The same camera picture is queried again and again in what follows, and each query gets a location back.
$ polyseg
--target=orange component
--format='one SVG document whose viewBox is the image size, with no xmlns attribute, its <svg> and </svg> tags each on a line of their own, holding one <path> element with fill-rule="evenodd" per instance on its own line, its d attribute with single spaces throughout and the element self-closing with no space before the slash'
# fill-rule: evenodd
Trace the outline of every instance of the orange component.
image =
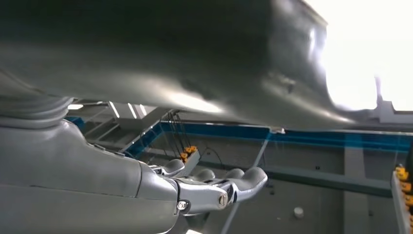
<svg viewBox="0 0 413 234">
<path fill-rule="evenodd" d="M 188 161 L 188 154 L 187 153 L 181 153 L 181 160 L 183 162 L 187 162 Z"/>
<path fill-rule="evenodd" d="M 192 154 L 196 151 L 196 146 L 185 147 L 185 153 Z"/>
<path fill-rule="evenodd" d="M 413 206 L 413 197 L 410 195 L 404 196 L 404 202 L 407 206 Z"/>
<path fill-rule="evenodd" d="M 397 173 L 405 173 L 405 172 L 406 172 L 406 168 L 404 168 L 404 167 L 396 167 L 396 172 L 397 172 Z"/>
<path fill-rule="evenodd" d="M 401 190 L 403 192 L 410 192 L 412 190 L 412 184 L 411 183 L 401 182 L 400 186 L 401 186 Z"/>
<path fill-rule="evenodd" d="M 399 179 L 399 180 L 406 180 L 408 177 L 409 177 L 409 173 L 408 172 L 406 172 L 406 171 L 404 171 L 404 172 L 398 172 L 397 174 L 397 178 Z"/>
</svg>

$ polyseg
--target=metal screw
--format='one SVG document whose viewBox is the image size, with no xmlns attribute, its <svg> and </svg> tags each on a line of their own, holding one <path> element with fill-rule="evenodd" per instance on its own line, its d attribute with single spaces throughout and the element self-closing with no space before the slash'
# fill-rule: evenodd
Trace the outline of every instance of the metal screw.
<svg viewBox="0 0 413 234">
<path fill-rule="evenodd" d="M 226 204 L 228 203 L 228 195 L 227 194 L 221 194 L 218 198 L 219 206 L 220 207 L 225 207 Z"/>
<path fill-rule="evenodd" d="M 184 202 L 184 201 L 179 201 L 178 204 L 176 205 L 176 208 L 178 208 L 178 210 L 182 211 L 184 209 L 186 209 L 188 206 L 188 203 Z"/>
</svg>

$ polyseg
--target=blue stripe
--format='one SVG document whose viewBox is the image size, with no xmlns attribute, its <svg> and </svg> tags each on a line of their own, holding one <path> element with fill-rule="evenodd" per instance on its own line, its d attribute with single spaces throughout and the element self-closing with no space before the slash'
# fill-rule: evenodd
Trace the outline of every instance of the blue stripe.
<svg viewBox="0 0 413 234">
<path fill-rule="evenodd" d="M 135 142 L 128 149 L 131 154 L 137 155 L 143 151 L 152 141 L 158 138 L 163 132 L 172 132 L 169 123 L 158 123 L 153 127 L 156 134 L 149 131 L 142 136 L 142 139 Z M 274 134 L 264 127 L 230 126 L 230 125 L 205 125 L 196 123 L 183 124 L 188 135 L 224 137 L 247 140 L 265 140 L 282 142 L 289 144 L 305 144 L 325 147 L 355 147 L 369 150 L 379 150 L 387 152 L 407 153 L 412 136 L 381 135 L 381 134 L 357 134 L 341 132 L 299 132 L 286 131 L 285 134 Z"/>
</svg>

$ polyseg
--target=gray robot arm casing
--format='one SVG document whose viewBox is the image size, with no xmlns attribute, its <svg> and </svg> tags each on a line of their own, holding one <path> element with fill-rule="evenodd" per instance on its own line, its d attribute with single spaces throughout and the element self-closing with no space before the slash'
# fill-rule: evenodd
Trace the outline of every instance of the gray robot arm casing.
<svg viewBox="0 0 413 234">
<path fill-rule="evenodd" d="M 4 234 L 151 234 L 176 222 L 176 185 L 145 163 L 88 144 L 69 122 L 0 128 L 0 136 Z"/>
</svg>

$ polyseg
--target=white knob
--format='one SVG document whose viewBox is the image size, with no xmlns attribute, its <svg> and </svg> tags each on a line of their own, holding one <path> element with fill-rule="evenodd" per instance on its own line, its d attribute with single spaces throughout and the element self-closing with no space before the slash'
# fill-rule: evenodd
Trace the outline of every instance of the white knob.
<svg viewBox="0 0 413 234">
<path fill-rule="evenodd" d="M 301 207 L 294 208 L 294 216 L 296 218 L 303 218 L 304 217 L 304 210 Z"/>
</svg>

